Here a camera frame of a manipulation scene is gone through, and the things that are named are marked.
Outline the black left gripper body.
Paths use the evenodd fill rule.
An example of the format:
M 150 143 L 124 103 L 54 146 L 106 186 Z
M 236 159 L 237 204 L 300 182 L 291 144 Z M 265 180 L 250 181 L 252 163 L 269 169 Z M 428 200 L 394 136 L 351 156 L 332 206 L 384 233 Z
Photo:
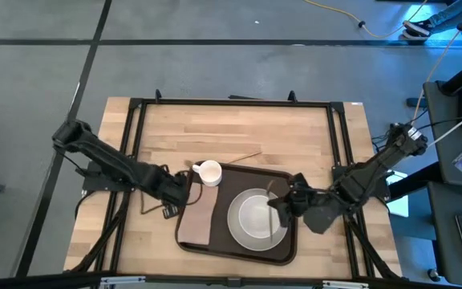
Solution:
M 172 175 L 164 166 L 148 165 L 142 178 L 142 191 L 164 203 L 186 206 L 187 180 L 185 171 Z

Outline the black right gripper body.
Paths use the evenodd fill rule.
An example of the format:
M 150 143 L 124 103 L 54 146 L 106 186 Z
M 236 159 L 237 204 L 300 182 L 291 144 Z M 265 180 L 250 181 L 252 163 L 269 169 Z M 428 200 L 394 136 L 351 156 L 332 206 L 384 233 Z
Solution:
M 290 216 L 302 217 L 313 233 L 325 233 L 342 214 L 342 203 L 337 196 L 310 187 L 302 173 L 294 175 L 286 200 Z

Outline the gold fork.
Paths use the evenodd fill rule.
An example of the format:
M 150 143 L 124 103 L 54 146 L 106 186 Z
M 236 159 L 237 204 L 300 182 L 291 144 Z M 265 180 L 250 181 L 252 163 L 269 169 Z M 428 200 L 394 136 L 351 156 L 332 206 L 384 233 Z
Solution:
M 273 243 L 274 226 L 273 226 L 273 217 L 272 217 L 273 208 L 269 204 L 269 201 L 272 199 L 271 196 L 270 196 L 270 193 L 271 193 L 271 189 L 272 189 L 273 184 L 274 184 L 274 180 L 269 181 L 269 183 L 267 185 L 267 188 L 265 189 L 265 195 L 267 197 L 266 205 L 268 207 L 267 216 L 268 216 L 268 222 L 269 222 L 269 241 L 270 241 L 271 244 Z

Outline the white ceramic bowl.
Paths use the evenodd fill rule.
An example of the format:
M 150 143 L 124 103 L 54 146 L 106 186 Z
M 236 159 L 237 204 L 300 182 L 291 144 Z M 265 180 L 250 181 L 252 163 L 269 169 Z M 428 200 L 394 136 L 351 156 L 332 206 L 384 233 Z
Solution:
M 264 195 L 248 197 L 239 209 L 239 222 L 242 229 L 253 238 L 270 238 L 273 234 L 269 198 Z

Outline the brown plastic tray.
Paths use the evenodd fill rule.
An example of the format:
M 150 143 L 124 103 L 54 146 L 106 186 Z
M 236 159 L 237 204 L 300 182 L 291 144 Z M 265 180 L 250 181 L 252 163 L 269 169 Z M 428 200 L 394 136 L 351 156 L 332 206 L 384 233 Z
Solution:
M 247 189 L 265 189 L 272 180 L 274 180 L 274 184 L 271 192 L 276 197 L 287 195 L 290 188 L 289 182 L 293 176 L 286 172 L 240 165 L 223 165 L 222 169 L 223 180 L 218 186 L 209 244 L 196 245 L 187 242 L 178 242 L 177 231 L 180 224 L 177 224 L 175 233 L 177 245 L 183 250 L 198 254 L 209 254 L 275 266 L 285 266 L 291 263 L 297 253 L 297 220 L 292 220 L 291 224 L 287 227 L 286 236 L 279 245 L 266 251 L 252 251 L 239 245 L 232 237 L 227 224 L 227 213 L 232 200 L 239 193 Z

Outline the beige cloth napkin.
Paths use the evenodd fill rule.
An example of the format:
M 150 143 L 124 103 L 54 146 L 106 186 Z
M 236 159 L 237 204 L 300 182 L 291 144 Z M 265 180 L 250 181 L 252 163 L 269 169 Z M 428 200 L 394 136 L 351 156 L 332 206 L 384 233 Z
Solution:
M 218 187 L 193 182 L 189 190 L 190 206 L 184 208 L 177 231 L 177 241 L 208 245 Z

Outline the white ceramic mug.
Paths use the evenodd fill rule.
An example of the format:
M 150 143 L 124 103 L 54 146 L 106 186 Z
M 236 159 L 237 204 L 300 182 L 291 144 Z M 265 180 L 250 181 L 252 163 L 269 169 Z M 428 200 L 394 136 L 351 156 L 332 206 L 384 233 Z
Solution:
M 201 164 L 192 165 L 193 172 L 200 176 L 204 185 L 214 187 L 218 186 L 222 179 L 222 167 L 213 160 L 203 161 Z

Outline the grey ceramic plate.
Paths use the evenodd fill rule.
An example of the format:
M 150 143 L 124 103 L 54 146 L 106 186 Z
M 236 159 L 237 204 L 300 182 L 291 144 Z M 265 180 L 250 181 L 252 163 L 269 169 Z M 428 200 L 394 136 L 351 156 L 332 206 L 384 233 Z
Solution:
M 253 238 L 248 235 L 241 227 L 239 222 L 239 209 L 241 204 L 248 197 L 256 195 L 265 195 L 265 189 L 247 189 L 239 193 L 231 202 L 228 213 L 227 213 L 227 224 L 229 232 L 231 233 L 234 240 L 244 247 L 245 249 L 252 251 L 266 251 L 270 250 L 281 243 L 287 234 L 288 228 L 280 226 L 278 213 L 275 209 L 272 211 L 274 235 L 273 243 L 270 243 L 269 238 Z M 270 193 L 271 198 L 275 198 L 276 195 Z

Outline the gold spoon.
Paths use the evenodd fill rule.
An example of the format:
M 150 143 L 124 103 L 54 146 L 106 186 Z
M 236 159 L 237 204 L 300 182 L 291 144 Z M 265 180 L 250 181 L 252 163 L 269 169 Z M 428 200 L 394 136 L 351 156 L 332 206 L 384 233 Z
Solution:
M 245 160 L 245 159 L 248 159 L 248 158 L 251 158 L 251 157 L 255 157 L 255 156 L 259 155 L 259 154 L 262 154 L 262 151 L 258 151 L 258 152 L 255 152 L 255 153 L 250 153 L 250 154 L 235 158 L 235 159 L 233 159 L 231 161 L 228 161 L 226 164 L 236 163 L 238 161 L 242 161 L 242 160 Z

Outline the person's foot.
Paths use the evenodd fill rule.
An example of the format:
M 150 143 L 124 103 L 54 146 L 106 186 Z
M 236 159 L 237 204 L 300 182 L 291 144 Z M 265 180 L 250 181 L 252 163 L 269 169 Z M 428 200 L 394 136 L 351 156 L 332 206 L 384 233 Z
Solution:
M 425 41 L 432 35 L 432 24 L 429 20 L 419 22 L 403 22 L 402 36 L 409 40 Z

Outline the person's leg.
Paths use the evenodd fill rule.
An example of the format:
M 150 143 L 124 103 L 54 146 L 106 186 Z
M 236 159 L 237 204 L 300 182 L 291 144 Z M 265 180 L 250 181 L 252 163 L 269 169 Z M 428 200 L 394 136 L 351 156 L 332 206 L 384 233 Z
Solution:
M 462 0 L 455 0 L 454 3 L 432 15 L 428 20 L 432 25 L 430 30 L 432 34 L 456 28 L 462 22 Z

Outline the silver frame bracket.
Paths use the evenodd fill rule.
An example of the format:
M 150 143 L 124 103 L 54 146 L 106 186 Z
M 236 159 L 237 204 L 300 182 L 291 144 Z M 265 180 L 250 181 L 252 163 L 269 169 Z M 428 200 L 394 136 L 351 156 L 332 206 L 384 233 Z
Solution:
M 369 289 L 369 285 L 349 281 L 323 280 L 322 289 Z
M 145 283 L 145 276 L 112 276 L 112 277 L 103 277 L 99 285 L 107 287 L 109 289 L 115 289 L 116 285 L 122 284 L 134 284 L 134 283 Z

